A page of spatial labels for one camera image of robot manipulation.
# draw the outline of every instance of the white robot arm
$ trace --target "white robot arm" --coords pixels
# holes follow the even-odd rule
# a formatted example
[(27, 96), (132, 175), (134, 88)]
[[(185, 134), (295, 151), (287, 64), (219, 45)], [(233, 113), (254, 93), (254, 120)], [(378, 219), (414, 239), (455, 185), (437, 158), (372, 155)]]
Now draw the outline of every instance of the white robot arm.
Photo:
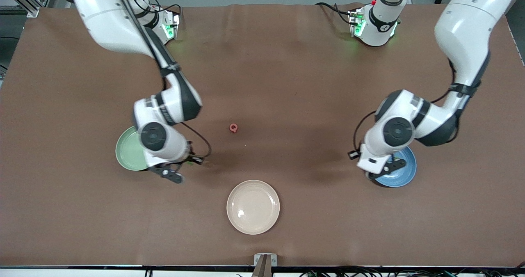
[[(81, 2), (84, 5), (91, 4), (91, 6), (93, 6), (94, 1), (82, 0), (77, 2)], [(163, 44), (176, 38), (180, 22), (180, 13), (161, 9), (158, 4), (152, 4), (150, 0), (129, 0), (129, 2), (138, 22), (142, 26), (152, 29)]]
[[(138, 22), (129, 0), (74, 1), (95, 42), (111, 51), (154, 58), (161, 76), (171, 85), (150, 98), (135, 102), (133, 121), (150, 170), (180, 182), (180, 175), (165, 166), (185, 161), (191, 154), (191, 147), (172, 126), (197, 117), (202, 107), (199, 94), (155, 32)], [(200, 158), (192, 160), (202, 162)]]
[(406, 0), (375, 0), (352, 14), (351, 33), (367, 45), (384, 45), (394, 35)]
[(435, 37), (454, 71), (442, 107), (407, 90), (392, 92), (375, 113), (375, 125), (360, 146), (358, 167), (379, 176), (389, 173), (389, 157), (414, 139), (426, 146), (446, 144), (474, 95), (490, 58), (493, 27), (512, 0), (452, 0), (435, 26)]

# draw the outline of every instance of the brown tablecloth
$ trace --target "brown tablecloth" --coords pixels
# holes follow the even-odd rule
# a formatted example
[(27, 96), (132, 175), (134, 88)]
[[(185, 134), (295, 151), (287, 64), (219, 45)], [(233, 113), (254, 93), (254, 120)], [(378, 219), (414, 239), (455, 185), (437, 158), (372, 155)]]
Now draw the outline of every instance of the brown tablecloth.
[[(515, 266), (525, 73), (505, 19), (458, 139), (411, 146), (413, 182), (379, 187), (346, 155), (360, 118), (390, 92), (434, 99), (448, 88), (433, 32), (442, 9), (407, 6), (396, 36), (371, 48), (320, 6), (186, 8), (169, 50), (202, 96), (189, 124), (214, 152), (184, 166), (182, 185), (128, 171), (114, 154), (133, 102), (161, 89), (153, 60), (102, 49), (73, 9), (41, 9), (1, 90), (0, 264), (245, 264), (273, 252), (283, 266)], [(231, 189), (249, 179), (281, 199), (258, 236), (226, 216)]]

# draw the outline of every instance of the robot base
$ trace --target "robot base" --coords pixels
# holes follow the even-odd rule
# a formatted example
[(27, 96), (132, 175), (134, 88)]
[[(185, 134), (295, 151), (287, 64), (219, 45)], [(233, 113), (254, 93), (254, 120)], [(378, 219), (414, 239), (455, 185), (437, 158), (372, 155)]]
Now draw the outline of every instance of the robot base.
[(389, 162), (395, 163), (396, 159), (398, 159), (397, 161), (399, 162), (399, 165), (401, 165), (399, 169), (392, 171), (390, 174), (385, 174), (384, 176), (379, 177), (375, 177), (374, 174), (366, 172), (366, 178), (379, 185), (390, 188), (398, 188), (407, 185), (416, 175), (416, 169), (418, 168), (414, 152), (412, 152), (409, 147), (406, 147), (394, 154), (394, 161), (389, 159)]
[(349, 13), (349, 21), (357, 23), (356, 26), (350, 25), (350, 34), (352, 37), (359, 38), (366, 45), (381, 46), (394, 36), (398, 23), (395, 23), (387, 32), (379, 32), (377, 27), (370, 22), (369, 12), (371, 8), (371, 4), (368, 4)]
[[(154, 10), (159, 10), (156, 5), (151, 6)], [(177, 39), (178, 25), (180, 24), (180, 14), (169, 10), (159, 12), (159, 22), (152, 30), (165, 45), (171, 39)]]

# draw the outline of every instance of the green indicator light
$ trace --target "green indicator light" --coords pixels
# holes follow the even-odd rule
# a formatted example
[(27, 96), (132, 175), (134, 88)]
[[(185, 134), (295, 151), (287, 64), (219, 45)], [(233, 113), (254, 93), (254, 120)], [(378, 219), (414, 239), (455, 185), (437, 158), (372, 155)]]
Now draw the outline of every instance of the green indicator light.
[(362, 20), (359, 25), (356, 26), (356, 36), (361, 36), (361, 34), (363, 33), (363, 29), (364, 27), (366, 26), (366, 23), (365, 23), (365, 20)]
[(392, 32), (390, 33), (390, 37), (394, 36), (395, 27), (397, 27), (397, 23), (392, 27)]
[(169, 25), (165, 25), (163, 24), (162, 25), (164, 27), (164, 33), (166, 34), (166, 36), (171, 39), (174, 37), (174, 32), (173, 32), (173, 28)]

